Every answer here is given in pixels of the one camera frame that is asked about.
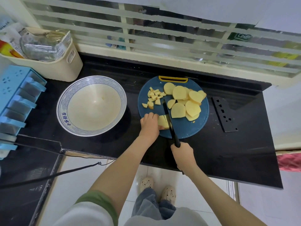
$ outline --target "forearm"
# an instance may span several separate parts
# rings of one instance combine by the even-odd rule
[[[267,226],[220,189],[199,167],[189,175],[222,226]]]
[[[143,137],[137,137],[90,188],[90,190],[99,190],[110,197],[118,215],[126,201],[141,159],[150,145]]]

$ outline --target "green sleeve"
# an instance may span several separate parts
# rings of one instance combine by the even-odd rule
[[[98,190],[89,190],[88,192],[83,194],[80,198],[78,198],[75,204],[79,202],[86,202],[86,201],[92,202],[96,205],[103,207],[112,217],[114,226],[118,226],[117,212],[112,205],[111,199],[106,194]]]

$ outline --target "black metal bracket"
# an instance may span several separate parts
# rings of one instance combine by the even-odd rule
[[[220,97],[212,97],[211,99],[224,132],[237,132],[238,128],[231,114],[228,102]]]

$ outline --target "left hand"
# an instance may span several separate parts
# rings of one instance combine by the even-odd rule
[[[145,114],[143,118],[141,118],[141,131],[139,133],[140,137],[146,138],[149,144],[152,145],[153,142],[157,139],[159,135],[159,130],[163,130],[163,126],[158,125],[158,114]]]

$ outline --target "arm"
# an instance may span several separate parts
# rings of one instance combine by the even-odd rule
[[[90,190],[99,190],[112,200],[118,216],[129,194],[138,166],[146,150],[159,135],[158,114],[145,114],[140,120],[141,132],[125,152],[93,183]]]
[[[193,149],[181,142],[181,147],[171,146],[178,168],[195,184],[211,207],[222,226],[267,226],[248,210],[230,198],[197,166]]]

